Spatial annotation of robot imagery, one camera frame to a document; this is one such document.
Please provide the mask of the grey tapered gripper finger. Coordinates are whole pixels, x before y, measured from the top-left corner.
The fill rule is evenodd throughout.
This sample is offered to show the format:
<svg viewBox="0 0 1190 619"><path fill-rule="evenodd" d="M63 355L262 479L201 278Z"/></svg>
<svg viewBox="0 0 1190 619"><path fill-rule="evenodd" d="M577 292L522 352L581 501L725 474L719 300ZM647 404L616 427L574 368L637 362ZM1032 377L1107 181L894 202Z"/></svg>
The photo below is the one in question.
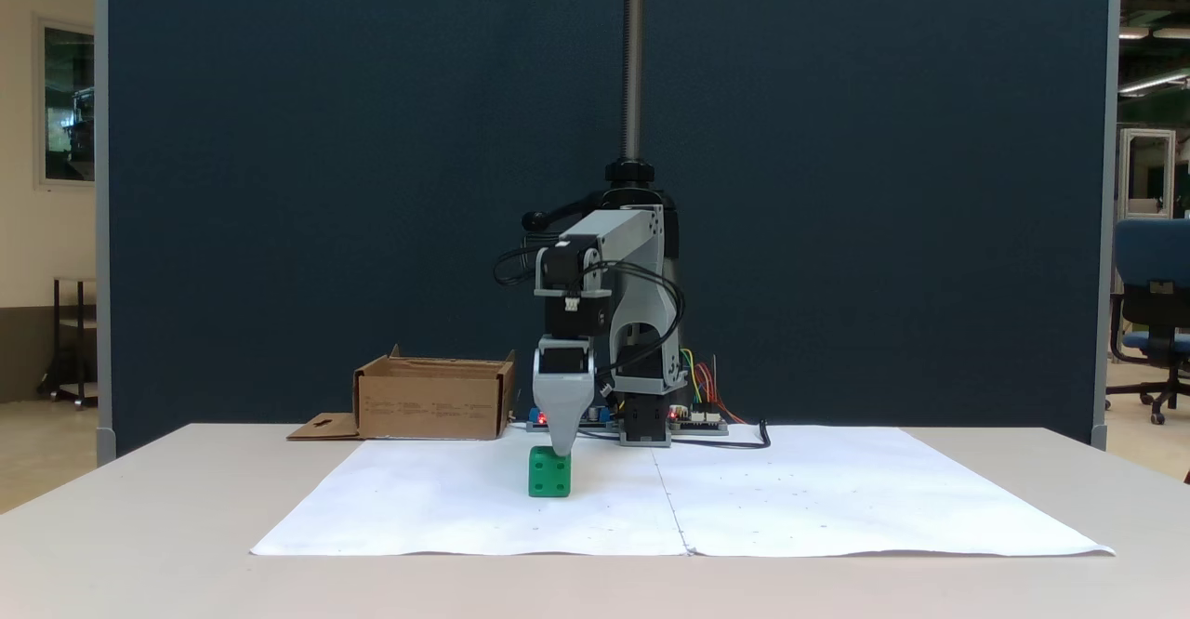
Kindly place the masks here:
<svg viewBox="0 0 1190 619"><path fill-rule="evenodd" d="M536 407L547 415L549 444L558 457L574 450L583 412L594 399L594 375L536 375Z"/></svg>

